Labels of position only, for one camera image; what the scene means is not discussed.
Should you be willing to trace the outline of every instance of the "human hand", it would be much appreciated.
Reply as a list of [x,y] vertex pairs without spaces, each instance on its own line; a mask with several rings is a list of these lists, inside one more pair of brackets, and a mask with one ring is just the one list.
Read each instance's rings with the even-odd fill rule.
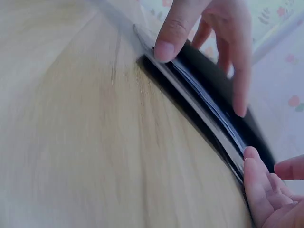
[[269,173],[253,147],[244,154],[244,185],[257,228],[304,227],[304,196],[294,195],[283,180],[304,179],[304,156],[275,165]]
[[171,61],[180,52],[191,29],[202,15],[192,45],[199,49],[213,29],[218,47],[218,66],[228,73],[234,67],[233,108],[245,116],[251,78],[251,16],[245,0],[174,0],[159,32],[154,55]]

